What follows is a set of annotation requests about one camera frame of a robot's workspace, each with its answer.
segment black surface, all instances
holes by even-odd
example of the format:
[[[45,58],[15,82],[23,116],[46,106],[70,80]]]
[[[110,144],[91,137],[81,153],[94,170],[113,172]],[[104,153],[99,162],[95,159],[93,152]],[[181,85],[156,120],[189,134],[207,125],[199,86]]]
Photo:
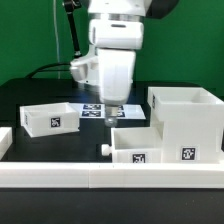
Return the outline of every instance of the black surface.
[[[149,115],[148,85],[173,84],[134,85],[129,103],[141,104]],[[19,127],[19,106],[56,102],[99,103],[97,94],[76,89],[71,80],[15,79],[0,87],[0,126],[14,127],[4,159],[109,162],[99,152],[100,144],[110,142],[103,120],[81,119],[80,133],[35,139]],[[119,121],[119,127],[148,125]],[[223,207],[223,189],[0,189],[0,223],[7,224],[223,224]]]
[[[0,191],[1,223],[223,224],[223,190]]]

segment white box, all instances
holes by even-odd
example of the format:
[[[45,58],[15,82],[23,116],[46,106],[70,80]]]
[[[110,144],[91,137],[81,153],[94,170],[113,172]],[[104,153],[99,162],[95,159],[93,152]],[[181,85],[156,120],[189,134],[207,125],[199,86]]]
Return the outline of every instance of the white box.
[[[219,163],[224,102],[203,88],[151,87],[150,126],[162,138],[163,163]]]
[[[79,112],[69,103],[20,107],[20,119],[30,137],[79,131]]]
[[[112,153],[113,163],[160,163],[161,138],[156,128],[112,128],[112,146],[104,145],[103,154]]]
[[[12,128],[0,128],[0,159],[12,144]]]

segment cable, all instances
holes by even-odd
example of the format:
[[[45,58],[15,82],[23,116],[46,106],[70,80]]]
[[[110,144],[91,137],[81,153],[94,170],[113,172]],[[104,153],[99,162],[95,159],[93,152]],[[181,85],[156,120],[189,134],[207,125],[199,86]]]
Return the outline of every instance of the cable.
[[[54,32],[55,32],[55,39],[56,39],[56,50],[57,50],[57,61],[58,63],[61,62],[60,59],[60,44],[59,44],[59,35],[58,35],[58,23],[57,23],[57,0],[53,0],[53,16],[54,16]],[[60,71],[58,72],[58,79],[61,78]]]
[[[33,76],[38,72],[50,71],[50,70],[45,70],[46,68],[58,67],[58,66],[63,66],[63,65],[70,65],[70,63],[60,62],[60,63],[52,63],[52,64],[44,65],[44,66],[41,66],[41,67],[35,69],[33,72],[30,72],[28,75],[25,76],[25,78],[32,79]]]

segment black tabletop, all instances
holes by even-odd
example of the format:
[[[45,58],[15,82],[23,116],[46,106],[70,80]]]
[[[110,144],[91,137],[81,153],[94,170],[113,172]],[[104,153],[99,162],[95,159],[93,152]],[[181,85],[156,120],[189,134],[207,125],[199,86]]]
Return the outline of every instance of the black tabletop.
[[[134,83],[128,103],[140,104],[147,119],[119,120],[118,128],[149,126],[150,85],[173,84]],[[0,87],[0,126],[13,127],[4,162],[111,162],[100,154],[111,141],[103,119],[81,119],[78,133],[33,139],[20,127],[20,106],[58,102],[100,103],[72,80],[14,79]],[[7,224],[221,224],[223,208],[223,189],[0,189],[0,220]]]

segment white plastic container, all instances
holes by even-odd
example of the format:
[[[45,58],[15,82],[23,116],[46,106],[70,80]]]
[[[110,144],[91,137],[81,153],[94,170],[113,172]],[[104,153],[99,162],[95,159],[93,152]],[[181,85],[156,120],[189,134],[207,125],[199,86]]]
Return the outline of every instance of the white plastic container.
[[[12,144],[12,128],[0,128],[0,159]]]
[[[203,88],[151,87],[151,127],[162,138],[163,163],[219,163],[224,102]]]
[[[161,138],[156,128],[112,128],[112,147],[103,145],[103,155],[112,153],[113,163],[160,163]]]
[[[20,119],[30,137],[79,131],[79,112],[69,103],[20,107]]]

